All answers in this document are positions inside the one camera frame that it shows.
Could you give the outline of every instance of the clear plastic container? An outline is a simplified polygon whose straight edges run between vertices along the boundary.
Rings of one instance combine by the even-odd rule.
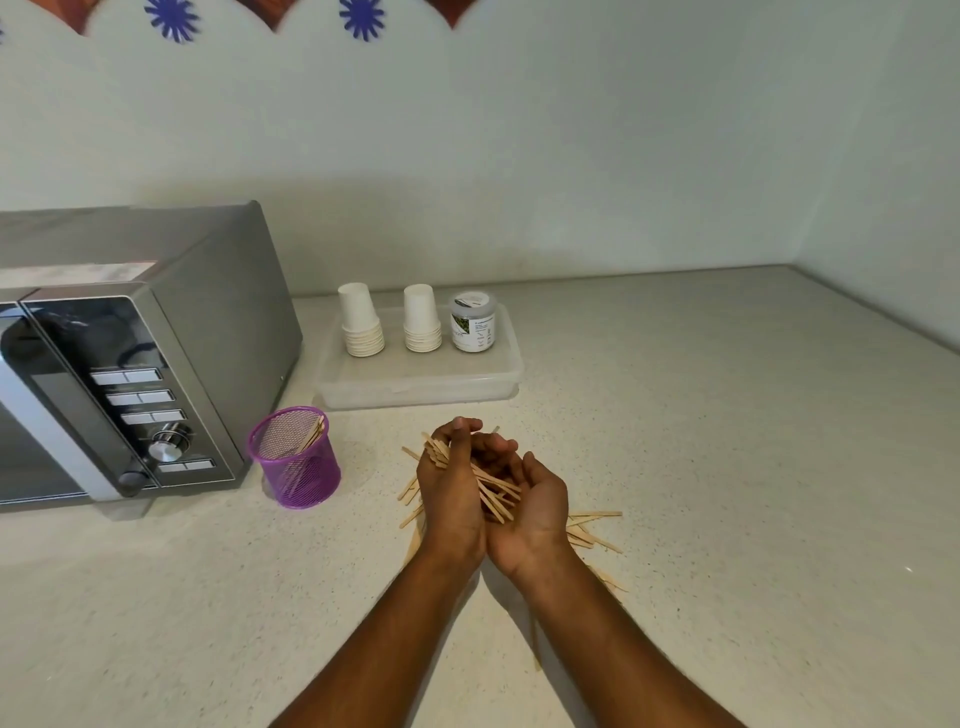
[[[317,406],[326,410],[373,409],[415,404],[508,400],[523,376],[523,359],[506,307],[496,308],[496,343],[485,352],[461,352],[450,335],[450,310],[437,307],[444,342],[434,352],[406,348],[403,308],[379,311],[386,349],[366,359],[347,353],[341,318],[320,353]]]

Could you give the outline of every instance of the microwave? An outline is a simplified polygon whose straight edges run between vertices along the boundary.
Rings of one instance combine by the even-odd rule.
[[[0,506],[239,484],[301,340],[258,203],[0,212]]]

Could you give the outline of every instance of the hand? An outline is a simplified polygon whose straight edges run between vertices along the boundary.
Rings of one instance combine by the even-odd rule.
[[[463,417],[442,425],[433,433],[450,445],[446,470],[433,464],[426,450],[417,466],[417,479],[426,514],[423,548],[475,570],[487,551],[484,516],[471,458],[490,474],[503,473],[516,459],[516,442],[500,435],[476,433],[480,420]]]
[[[520,505],[512,522],[487,524],[487,551],[494,565],[516,583],[535,574],[542,559],[569,550],[569,506],[566,484],[533,452],[524,455],[522,462],[514,456],[510,470],[520,486]]]

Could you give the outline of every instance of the plastic jar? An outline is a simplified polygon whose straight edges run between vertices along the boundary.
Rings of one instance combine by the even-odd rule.
[[[453,345],[461,352],[485,352],[496,340],[496,298],[464,291],[450,299]]]

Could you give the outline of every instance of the paper decoration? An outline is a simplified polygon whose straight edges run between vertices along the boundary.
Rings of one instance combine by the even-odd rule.
[[[294,7],[297,0],[237,0],[237,2],[252,10],[270,27],[270,30],[276,33],[283,16]]]
[[[82,34],[98,0],[31,0]]]
[[[200,16],[193,12],[190,0],[147,0],[143,11],[152,15],[150,24],[159,28],[163,37],[175,43],[192,43],[193,36],[200,32],[194,21]]]
[[[464,13],[476,0],[426,0],[436,11],[444,17],[450,28],[456,28]]]
[[[344,30],[353,32],[354,38],[363,36],[364,42],[369,43],[371,36],[380,37],[377,29],[383,30],[384,25],[381,22],[386,11],[378,8],[380,0],[340,0],[343,9],[340,10],[340,17],[347,20],[344,24]]]

